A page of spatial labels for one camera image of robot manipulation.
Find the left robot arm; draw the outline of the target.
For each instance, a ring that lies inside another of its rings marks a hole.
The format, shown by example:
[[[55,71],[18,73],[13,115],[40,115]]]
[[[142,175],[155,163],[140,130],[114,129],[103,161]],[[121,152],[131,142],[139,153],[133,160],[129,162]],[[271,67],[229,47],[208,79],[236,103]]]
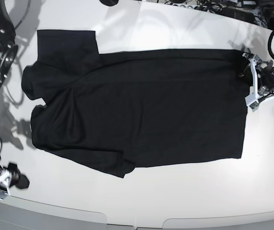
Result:
[[[274,63],[263,61],[258,55],[244,52],[242,54],[242,71],[239,77],[251,87],[256,98],[274,93]]]

